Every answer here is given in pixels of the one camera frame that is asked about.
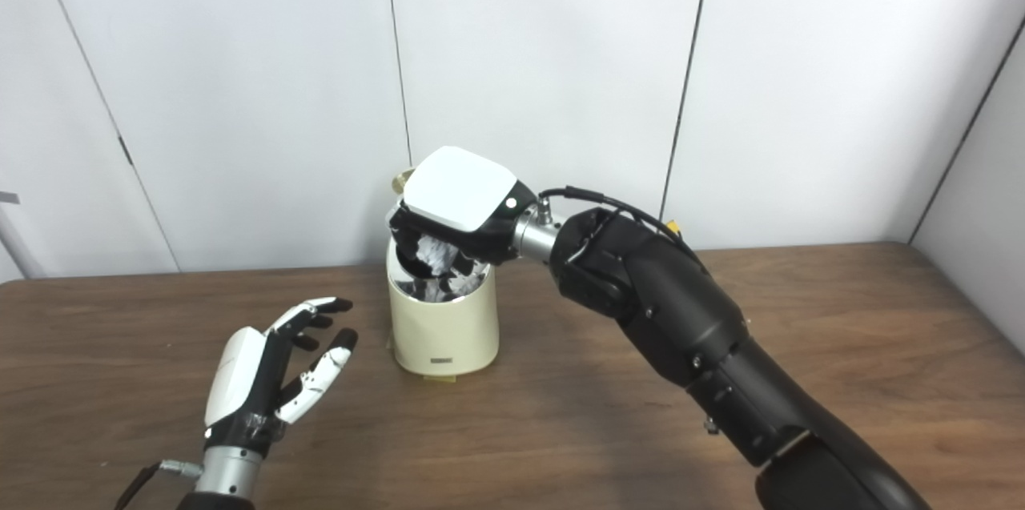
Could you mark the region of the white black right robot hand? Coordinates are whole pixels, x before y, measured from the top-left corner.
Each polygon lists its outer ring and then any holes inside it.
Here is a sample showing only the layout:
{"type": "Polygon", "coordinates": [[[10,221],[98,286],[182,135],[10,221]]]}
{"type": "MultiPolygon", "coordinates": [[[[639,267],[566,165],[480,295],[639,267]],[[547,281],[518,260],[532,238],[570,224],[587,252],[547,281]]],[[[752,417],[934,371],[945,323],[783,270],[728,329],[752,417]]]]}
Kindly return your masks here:
{"type": "Polygon", "coordinates": [[[522,257],[517,228],[536,203],[507,167],[465,148],[436,148],[387,213],[396,286],[425,303],[471,295],[491,267],[522,257]]]}

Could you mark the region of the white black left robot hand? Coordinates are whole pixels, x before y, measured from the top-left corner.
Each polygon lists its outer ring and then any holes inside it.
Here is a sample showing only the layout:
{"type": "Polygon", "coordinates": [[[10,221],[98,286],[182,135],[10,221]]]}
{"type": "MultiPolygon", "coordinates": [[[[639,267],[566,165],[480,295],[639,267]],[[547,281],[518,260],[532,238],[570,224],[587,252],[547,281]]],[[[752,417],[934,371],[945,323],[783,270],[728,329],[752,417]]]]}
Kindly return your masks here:
{"type": "Polygon", "coordinates": [[[285,380],[294,349],[315,351],[320,344],[306,330],[332,327],[347,312],[350,299],[305,299],[270,327],[242,327],[228,339],[208,396],[205,449],[240,448],[266,456],[289,426],[308,415],[336,382],[348,363],[358,332],[343,328],[305,371],[285,380]]]}

